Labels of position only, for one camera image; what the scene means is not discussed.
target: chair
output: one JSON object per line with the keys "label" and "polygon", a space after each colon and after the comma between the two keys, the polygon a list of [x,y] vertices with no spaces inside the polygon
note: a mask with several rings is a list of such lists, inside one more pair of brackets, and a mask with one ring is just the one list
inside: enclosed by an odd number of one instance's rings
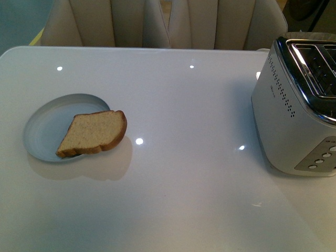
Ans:
{"label": "chair", "polygon": [[159,0],[55,0],[37,45],[169,48]]}
{"label": "chair", "polygon": [[275,0],[172,0],[172,48],[271,48],[287,22]]}

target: white chair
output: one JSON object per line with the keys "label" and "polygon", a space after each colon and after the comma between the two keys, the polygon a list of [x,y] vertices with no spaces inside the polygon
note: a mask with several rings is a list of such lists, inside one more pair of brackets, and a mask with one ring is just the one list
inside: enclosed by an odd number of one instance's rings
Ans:
{"label": "white chair", "polygon": [[41,46],[169,48],[159,0],[55,0]]}
{"label": "white chair", "polygon": [[288,30],[276,0],[172,0],[172,48],[270,48]]}

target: glossy white tabletop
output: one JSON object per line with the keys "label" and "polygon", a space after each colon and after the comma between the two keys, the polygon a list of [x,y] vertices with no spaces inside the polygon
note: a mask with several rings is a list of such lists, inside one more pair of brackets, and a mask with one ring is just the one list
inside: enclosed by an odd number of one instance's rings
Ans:
{"label": "glossy white tabletop", "polygon": [[[0,251],[336,251],[336,177],[285,175],[262,157],[250,96],[266,57],[50,47],[3,54]],[[32,157],[25,123],[71,93],[123,110],[125,138],[69,163]]]}

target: white plate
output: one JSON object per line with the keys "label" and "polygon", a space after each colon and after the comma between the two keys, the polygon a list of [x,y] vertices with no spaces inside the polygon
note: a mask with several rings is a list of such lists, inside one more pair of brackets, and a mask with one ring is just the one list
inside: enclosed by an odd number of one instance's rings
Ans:
{"label": "white plate", "polygon": [[59,97],[38,109],[28,120],[23,131],[23,143],[34,157],[60,162],[74,157],[60,158],[56,151],[77,114],[110,110],[100,98],[90,94],[69,94]]}

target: toaster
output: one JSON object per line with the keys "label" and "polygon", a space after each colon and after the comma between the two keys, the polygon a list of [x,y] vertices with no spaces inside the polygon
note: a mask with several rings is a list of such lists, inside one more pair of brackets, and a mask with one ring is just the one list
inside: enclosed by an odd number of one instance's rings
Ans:
{"label": "toaster", "polygon": [[293,175],[336,174],[336,41],[274,41],[251,96],[270,165]]}

